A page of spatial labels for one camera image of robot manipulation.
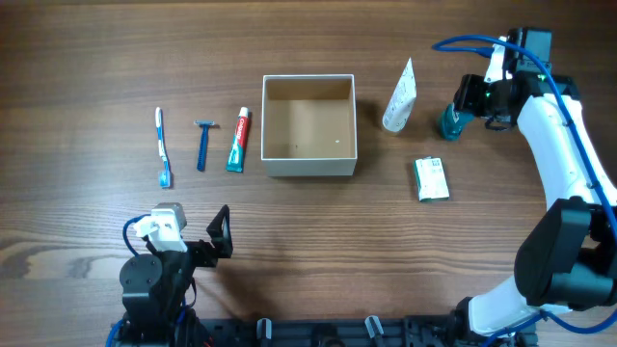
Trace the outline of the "blue Listerine mouthwash bottle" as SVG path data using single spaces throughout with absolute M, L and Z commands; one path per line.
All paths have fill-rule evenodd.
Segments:
M 474 115 L 459 112 L 454 109 L 454 104 L 447 105 L 437 120 L 440 135 L 448 141 L 456 141 L 460 138 L 463 130 L 474 120 Z

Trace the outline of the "white lotion tube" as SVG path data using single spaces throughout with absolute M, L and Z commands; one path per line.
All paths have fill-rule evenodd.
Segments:
M 382 117 L 382 126 L 391 133 L 399 133 L 406 125 L 416 102 L 416 77 L 409 59 L 396 84 Z

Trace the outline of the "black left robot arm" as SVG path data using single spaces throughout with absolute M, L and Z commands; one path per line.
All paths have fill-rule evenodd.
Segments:
M 185 241 L 186 226 L 178 202 L 159 203 L 124 224 L 122 238 L 132 253 L 120 271 L 125 314 L 112 327 L 107 347 L 215 344 L 186 292 L 197 289 L 197 268 L 214 268 L 232 256 L 229 208 L 223 205 L 206 228 L 208 241 Z

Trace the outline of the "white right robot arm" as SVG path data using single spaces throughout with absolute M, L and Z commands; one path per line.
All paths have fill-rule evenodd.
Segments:
M 507 119 L 527 140 L 547 212 L 520 246 L 514 274 L 462 308 L 469 332 L 488 341 L 526 322 L 616 303 L 616 189 L 582 122 L 574 81 L 519 72 L 489 83 L 467 74 L 445 116 Z

